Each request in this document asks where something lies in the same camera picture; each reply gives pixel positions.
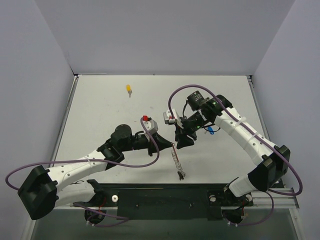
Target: wall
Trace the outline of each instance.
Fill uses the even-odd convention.
[[[296,0],[253,78],[271,139],[286,144],[303,181],[307,239],[319,239],[320,1]],[[297,184],[287,174],[289,186]]]
[[[2,1],[0,33],[0,233],[17,240],[27,212],[5,176],[50,159],[74,77],[33,0]]]
[[[251,75],[294,0],[35,0],[77,74]]]

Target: white table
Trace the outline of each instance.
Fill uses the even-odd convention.
[[[126,90],[129,84],[132,95]],[[83,157],[101,146],[120,124],[131,127],[132,133],[142,130],[142,115],[158,123],[158,133],[173,142],[175,127],[165,125],[163,112],[168,98],[178,87],[198,84],[224,95],[261,134],[262,125],[246,76],[154,76],[154,75],[80,75],[67,116],[56,160]],[[184,89],[172,100],[172,107],[182,114],[186,97],[195,88]],[[209,94],[200,90],[204,97]],[[192,113],[188,106],[185,114]],[[211,135],[204,129],[197,132],[194,146],[177,151],[184,180],[179,181],[171,156],[171,148],[162,150],[158,162],[145,168],[115,166],[85,179],[99,183],[228,183],[247,174],[255,165],[246,152],[223,130]],[[124,152],[123,163],[146,164],[154,160],[148,150]]]

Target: gray wall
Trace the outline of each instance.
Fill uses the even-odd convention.
[[[286,144],[303,181],[300,212],[309,239],[319,239],[320,1],[296,0],[254,74],[271,139]],[[296,186],[292,173],[286,178]]]
[[[77,74],[253,74],[294,0],[36,0]]]
[[[0,233],[17,240],[27,212],[5,176],[50,159],[73,73],[33,0],[2,1],[0,33]],[[27,172],[11,181],[19,186]]]

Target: gray floor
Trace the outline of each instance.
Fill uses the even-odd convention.
[[[246,222],[268,214],[267,209],[247,210]],[[115,220],[105,219],[102,223]],[[123,225],[97,228],[86,226],[84,211],[56,209],[36,222],[32,240],[296,240],[288,209],[275,209],[273,216],[256,226],[232,227],[227,222],[194,220],[132,220]]]

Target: blue object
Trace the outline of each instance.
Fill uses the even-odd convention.
[[[212,129],[212,127],[208,126],[207,129],[210,131],[210,134],[211,134],[211,135],[215,134],[215,131]]]

